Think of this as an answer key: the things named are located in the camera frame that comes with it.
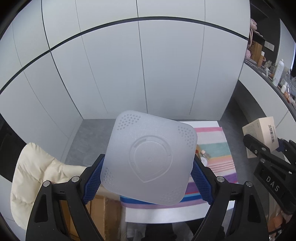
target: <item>white table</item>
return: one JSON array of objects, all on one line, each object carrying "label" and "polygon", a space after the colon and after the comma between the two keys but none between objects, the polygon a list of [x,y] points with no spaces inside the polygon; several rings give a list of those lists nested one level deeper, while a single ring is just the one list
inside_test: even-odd
[{"label": "white table", "polygon": [[[219,127],[217,121],[184,121],[193,128]],[[186,207],[136,209],[123,207],[123,219],[131,223],[176,223],[204,218],[209,209],[208,203],[196,204]],[[234,207],[234,201],[228,203],[227,209]]]}]

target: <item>dark counter edge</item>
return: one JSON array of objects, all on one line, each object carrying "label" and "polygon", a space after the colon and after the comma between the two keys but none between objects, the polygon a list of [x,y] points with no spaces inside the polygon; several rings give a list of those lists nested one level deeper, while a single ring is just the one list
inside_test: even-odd
[{"label": "dark counter edge", "polygon": [[249,64],[247,61],[244,61],[244,63],[249,66],[252,70],[254,70],[262,79],[264,79],[270,87],[278,94],[278,96],[281,98],[281,100],[284,102],[284,104],[287,106],[289,112],[293,116],[295,122],[296,122],[296,110],[294,109],[293,105],[288,102],[284,94],[281,92],[281,90],[278,87],[275,87],[271,80],[268,77],[263,77],[261,71],[259,71],[255,66]]}]

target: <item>light switch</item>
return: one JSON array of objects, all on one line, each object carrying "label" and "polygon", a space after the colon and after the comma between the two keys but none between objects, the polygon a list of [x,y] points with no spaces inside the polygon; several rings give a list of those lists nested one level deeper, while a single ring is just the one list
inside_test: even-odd
[{"label": "light switch", "polygon": [[264,43],[264,47],[270,49],[271,51],[274,50],[274,45],[271,44],[271,43],[269,43],[269,42],[267,42],[267,41],[265,41],[265,43]]}]

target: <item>beige puffer cushion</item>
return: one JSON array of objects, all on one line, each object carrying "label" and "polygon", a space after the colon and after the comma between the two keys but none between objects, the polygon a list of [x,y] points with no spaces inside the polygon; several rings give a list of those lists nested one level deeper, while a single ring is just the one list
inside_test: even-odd
[{"label": "beige puffer cushion", "polygon": [[[80,176],[86,167],[66,165],[34,143],[27,144],[17,161],[12,180],[10,206],[12,216],[23,229],[27,229],[30,213],[42,183],[64,183]],[[100,187],[98,195],[119,200],[119,196]]]}]

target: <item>metal screw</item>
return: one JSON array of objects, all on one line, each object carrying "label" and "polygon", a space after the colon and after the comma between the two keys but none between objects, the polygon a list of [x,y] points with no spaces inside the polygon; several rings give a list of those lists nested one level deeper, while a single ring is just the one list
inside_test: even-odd
[{"label": "metal screw", "polygon": [[45,186],[45,187],[48,187],[50,185],[50,181],[45,181],[44,183],[43,183],[43,186]]},{"label": "metal screw", "polygon": [[75,177],[72,177],[71,179],[72,182],[78,182],[79,181],[79,177],[78,176],[75,176]]},{"label": "metal screw", "polygon": [[253,183],[251,183],[250,181],[246,181],[246,185],[247,185],[248,187],[252,187],[252,186],[253,186]]},{"label": "metal screw", "polygon": [[224,179],[224,177],[218,176],[217,177],[217,181],[220,182],[220,183],[222,183],[222,182],[225,181],[225,179]]}]

